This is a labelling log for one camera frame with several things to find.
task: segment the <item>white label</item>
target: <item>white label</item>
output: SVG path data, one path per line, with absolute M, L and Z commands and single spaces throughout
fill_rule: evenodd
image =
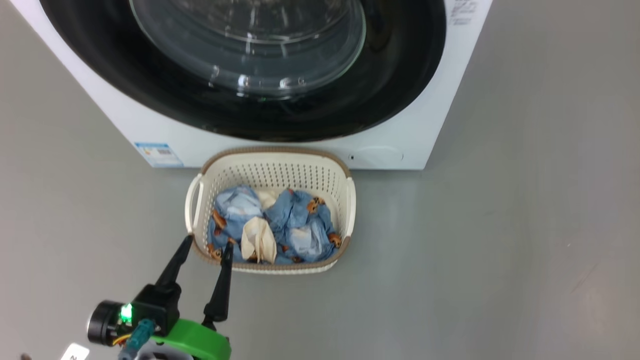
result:
M 456 0 L 451 10 L 449 24 L 453 26 L 470 24 L 477 9 L 478 0 Z
M 178 159 L 169 145 L 165 143 L 143 143 L 136 142 L 136 147 L 140 154 L 153 167 L 183 167 L 182 161 Z
M 76 343 L 71 343 L 60 360 L 85 360 L 89 356 L 89 349 Z

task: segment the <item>washing machine door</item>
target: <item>washing machine door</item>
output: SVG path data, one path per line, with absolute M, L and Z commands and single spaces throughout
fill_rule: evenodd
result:
M 136 101 L 269 142 L 389 119 L 428 85 L 446 31 L 443 0 L 40 2 L 70 48 Z

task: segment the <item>energy label sticker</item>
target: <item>energy label sticker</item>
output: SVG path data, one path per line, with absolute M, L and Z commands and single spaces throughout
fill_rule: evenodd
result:
M 184 164 L 173 153 L 168 144 L 136 142 L 136 148 L 153 167 L 183 167 Z

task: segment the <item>beige cloth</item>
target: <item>beige cloth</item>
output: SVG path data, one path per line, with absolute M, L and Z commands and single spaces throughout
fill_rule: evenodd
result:
M 274 190 L 256 190 L 255 194 L 258 195 L 258 199 L 260 199 L 260 205 L 263 211 L 275 204 L 279 195 Z
M 240 243 L 242 258 L 247 260 L 253 253 L 258 262 L 267 261 L 271 264 L 276 261 L 276 239 L 273 237 L 267 220 L 255 217 L 244 225 L 242 242 Z

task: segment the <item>basket handle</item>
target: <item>basket handle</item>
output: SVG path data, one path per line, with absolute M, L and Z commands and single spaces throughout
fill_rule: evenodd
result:
M 193 178 L 189 190 L 187 190 L 187 199 L 184 201 L 184 225 L 187 227 L 187 233 L 193 234 L 193 229 L 198 226 L 198 214 L 202 205 L 202 195 L 204 194 L 204 185 L 200 181 L 202 174 L 198 174 Z M 196 217 L 193 217 L 191 210 L 193 209 L 193 194 L 198 187 L 198 202 L 196 202 Z
M 347 199 L 349 199 L 349 222 L 347 223 L 345 236 L 351 237 L 356 223 L 356 184 L 353 182 L 352 177 L 347 178 L 347 195 Z

